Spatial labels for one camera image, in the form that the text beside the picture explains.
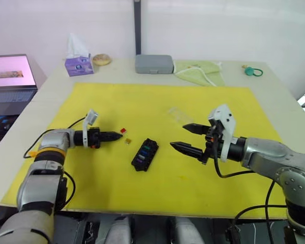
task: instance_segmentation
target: laptop screen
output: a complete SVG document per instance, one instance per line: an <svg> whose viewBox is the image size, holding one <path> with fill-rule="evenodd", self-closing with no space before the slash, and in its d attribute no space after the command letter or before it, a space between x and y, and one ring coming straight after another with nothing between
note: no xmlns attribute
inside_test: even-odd
<svg viewBox="0 0 305 244"><path fill-rule="evenodd" d="M35 85L26 55L0 56L0 87L29 87Z"/></svg>

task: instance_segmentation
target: yellow mat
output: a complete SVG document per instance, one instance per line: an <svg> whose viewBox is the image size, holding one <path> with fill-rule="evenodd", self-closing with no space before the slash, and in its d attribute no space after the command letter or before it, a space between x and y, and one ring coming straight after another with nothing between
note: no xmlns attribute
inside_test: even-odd
<svg viewBox="0 0 305 244"><path fill-rule="evenodd" d="M221 179L212 160L202 165L170 146L183 141L204 148L203 136L182 129L168 114L179 108L195 123L208 125L212 109L228 104L237 125L235 136L280 141L257 100L248 88L179 87L78 83L49 126L66 128L90 108L99 113L94 126L102 131L127 129L125 136L105 142L100 149L78 147L67 153L65 169L77 188L67 209L107 212L138 212L183 216L233 217L242 209L264 204L270 179L257 174ZM74 127L81 130L81 123ZM125 139L132 140L125 144ZM142 142L155 140L159 149L147 172L135 171L131 161ZM32 159L27 160L3 204L16 204L16 195ZM220 162L223 174L244 170L238 162ZM68 194L72 184L68 181ZM285 204L275 186L270 204ZM284 209L270 209L272 218L285 218ZM264 210L246 213L264 218Z"/></svg>

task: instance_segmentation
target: clear plastic piece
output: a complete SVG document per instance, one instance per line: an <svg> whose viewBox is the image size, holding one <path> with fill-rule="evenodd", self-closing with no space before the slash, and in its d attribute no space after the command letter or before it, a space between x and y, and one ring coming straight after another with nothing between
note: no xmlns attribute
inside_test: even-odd
<svg viewBox="0 0 305 244"><path fill-rule="evenodd" d="M193 123L194 120L189 117L187 114L185 114L183 111L181 111L177 107L172 107L168 110L168 114L181 126Z"/></svg>

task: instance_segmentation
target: green towel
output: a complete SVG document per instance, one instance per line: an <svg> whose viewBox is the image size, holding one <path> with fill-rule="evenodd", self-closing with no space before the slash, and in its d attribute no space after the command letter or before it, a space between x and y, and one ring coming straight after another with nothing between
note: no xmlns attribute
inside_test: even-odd
<svg viewBox="0 0 305 244"><path fill-rule="evenodd" d="M219 65L210 61L174 61L174 74L183 80L203 86L225 86Z"/></svg>

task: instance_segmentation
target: purple tissue box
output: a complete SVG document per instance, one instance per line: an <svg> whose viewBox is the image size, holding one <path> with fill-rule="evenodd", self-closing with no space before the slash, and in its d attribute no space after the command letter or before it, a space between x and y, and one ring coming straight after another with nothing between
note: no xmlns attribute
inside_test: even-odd
<svg viewBox="0 0 305 244"><path fill-rule="evenodd" d="M67 58L65 62L69 76L93 74L93 64L89 57Z"/></svg>

